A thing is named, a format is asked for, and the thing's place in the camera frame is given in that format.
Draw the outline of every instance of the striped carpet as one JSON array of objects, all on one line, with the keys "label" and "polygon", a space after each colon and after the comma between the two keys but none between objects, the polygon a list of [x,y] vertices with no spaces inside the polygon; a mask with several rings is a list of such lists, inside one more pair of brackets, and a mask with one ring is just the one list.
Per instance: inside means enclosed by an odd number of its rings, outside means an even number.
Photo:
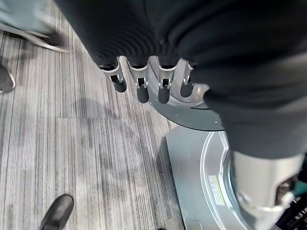
[{"label": "striped carpet", "polygon": [[48,14],[68,54],[0,33],[17,84],[0,95],[0,230],[37,229],[63,193],[75,198],[67,230],[184,229],[164,139],[173,124],[131,81],[116,93],[59,10]]}]

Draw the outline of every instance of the shoe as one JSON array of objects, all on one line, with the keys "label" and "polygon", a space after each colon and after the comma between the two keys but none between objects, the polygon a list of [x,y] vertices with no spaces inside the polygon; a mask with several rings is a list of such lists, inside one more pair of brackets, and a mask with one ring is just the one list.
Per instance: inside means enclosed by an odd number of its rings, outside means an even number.
[{"label": "shoe", "polygon": [[34,39],[28,38],[28,40],[37,46],[41,46],[58,52],[67,52],[67,50],[64,48],[64,42],[61,39],[60,34],[53,28],[49,27],[49,30],[50,32],[47,33],[26,31],[26,33],[29,33],[30,35],[34,36]]},{"label": "shoe", "polygon": [[8,70],[0,65],[0,93],[5,93],[15,88],[15,79]]},{"label": "shoe", "polygon": [[0,23],[0,30],[21,36],[24,39],[28,40],[29,42],[37,46],[51,49],[57,52],[62,52],[62,53],[68,52],[64,48],[64,42],[61,39],[61,36],[59,35],[59,33],[53,28],[50,28],[49,26],[47,27],[48,27],[49,32],[40,33],[36,31],[20,30],[16,27]]},{"label": "shoe", "polygon": [[45,214],[39,230],[63,230],[74,206],[71,195],[59,196]]}]

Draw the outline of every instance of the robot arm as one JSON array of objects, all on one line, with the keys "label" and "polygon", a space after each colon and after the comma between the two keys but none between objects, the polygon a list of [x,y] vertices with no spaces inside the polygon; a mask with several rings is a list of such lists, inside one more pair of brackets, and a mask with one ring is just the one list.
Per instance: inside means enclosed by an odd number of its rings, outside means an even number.
[{"label": "robot arm", "polygon": [[56,2],[98,65],[119,55],[198,63],[189,80],[210,87],[204,99],[227,132],[242,213],[269,229],[307,150],[306,1]]},{"label": "robot arm", "polygon": [[271,229],[293,199],[307,150],[307,4],[204,4],[186,21],[199,11],[208,19],[188,33],[179,24],[168,39],[199,64],[190,80],[210,86],[204,99],[227,132],[242,215]]}]

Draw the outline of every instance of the person's leg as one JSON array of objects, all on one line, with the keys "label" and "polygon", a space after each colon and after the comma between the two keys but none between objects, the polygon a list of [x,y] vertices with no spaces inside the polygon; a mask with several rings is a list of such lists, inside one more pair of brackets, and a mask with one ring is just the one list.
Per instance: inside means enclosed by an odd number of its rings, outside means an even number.
[{"label": "person's leg", "polygon": [[63,41],[43,22],[46,0],[0,0],[0,30],[17,34],[35,45],[65,51]]},{"label": "person's leg", "polygon": [[46,0],[0,0],[0,22],[41,33],[49,32],[43,22]]}]

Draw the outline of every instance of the gray pants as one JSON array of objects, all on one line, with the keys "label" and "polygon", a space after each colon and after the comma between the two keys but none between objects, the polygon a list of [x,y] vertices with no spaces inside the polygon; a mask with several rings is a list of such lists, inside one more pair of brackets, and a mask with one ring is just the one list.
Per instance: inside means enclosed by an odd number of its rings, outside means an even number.
[{"label": "gray pants", "polygon": [[25,31],[46,32],[46,0],[0,0],[0,23]]}]

